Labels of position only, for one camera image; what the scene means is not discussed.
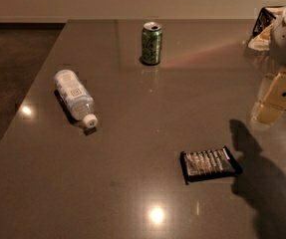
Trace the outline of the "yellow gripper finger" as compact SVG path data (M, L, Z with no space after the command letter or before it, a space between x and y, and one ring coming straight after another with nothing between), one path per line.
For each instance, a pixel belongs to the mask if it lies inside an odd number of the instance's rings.
M270 35L273 25L270 24L260 34L251 39L248 47L255 51L268 51L270 49Z
M277 74L266 74L254 104L253 124L272 125L286 112L286 68Z

